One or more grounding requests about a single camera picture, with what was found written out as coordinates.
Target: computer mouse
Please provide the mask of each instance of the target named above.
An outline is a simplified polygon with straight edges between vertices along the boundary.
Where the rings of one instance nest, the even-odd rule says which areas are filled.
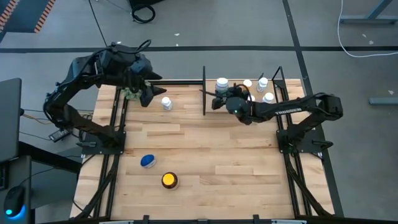
[[[17,186],[11,188],[4,199],[4,213],[8,217],[18,215],[24,206],[25,188]]]

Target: white cable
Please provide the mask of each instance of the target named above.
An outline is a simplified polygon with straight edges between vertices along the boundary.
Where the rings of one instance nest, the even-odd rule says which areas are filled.
[[[398,52],[393,52],[389,54],[372,54],[372,55],[352,55],[347,52],[347,50],[343,47],[343,44],[341,43],[340,40],[340,19],[341,19],[341,14],[343,13],[343,4],[344,0],[341,0],[341,9],[340,9],[340,15],[338,16],[338,21],[337,21],[337,37],[338,37],[338,42],[340,43],[341,48],[346,52],[351,57],[356,57],[356,58],[364,58],[364,57],[374,57],[374,56],[389,56],[389,55],[395,55],[398,54]]]

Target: small container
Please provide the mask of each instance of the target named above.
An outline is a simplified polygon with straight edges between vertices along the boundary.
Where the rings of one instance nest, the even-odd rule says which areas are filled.
[[[274,100],[274,94],[272,94],[272,93],[266,93],[264,95],[264,97],[262,98],[262,101],[266,102],[266,103],[271,103],[272,100]]]
[[[141,159],[141,166],[143,168],[151,168],[152,166],[155,165],[155,163],[156,163],[155,156],[152,154],[145,155]]]
[[[165,110],[171,110],[172,109],[172,102],[171,102],[170,98],[168,98],[167,96],[163,97],[162,105],[163,105],[163,109],[165,109]]]
[[[251,95],[251,101],[254,102],[255,100],[256,100],[256,98],[253,95]]]
[[[250,80],[245,80],[243,81],[243,85],[247,86],[248,88],[250,88],[250,86],[252,85]]]
[[[219,93],[224,93],[228,90],[228,79],[218,78],[216,83],[216,90]]]
[[[175,175],[173,172],[167,172],[162,177],[162,185],[166,189],[175,190],[179,184],[180,183],[178,182],[177,175]]]
[[[268,79],[267,78],[260,78],[259,83],[257,84],[257,92],[262,93],[264,90],[266,90],[268,85]]]

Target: blue light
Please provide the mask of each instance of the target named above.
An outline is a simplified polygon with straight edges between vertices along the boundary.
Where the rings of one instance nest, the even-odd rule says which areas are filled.
[[[21,219],[25,216],[25,205],[22,206],[20,212],[14,216],[14,217],[8,217],[9,220],[18,220]]]

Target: blue bottle cap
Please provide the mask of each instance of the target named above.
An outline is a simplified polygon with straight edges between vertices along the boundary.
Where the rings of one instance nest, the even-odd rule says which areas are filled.
[[[141,159],[141,166],[143,168],[150,168],[155,164],[155,162],[155,156],[152,154],[148,154]]]

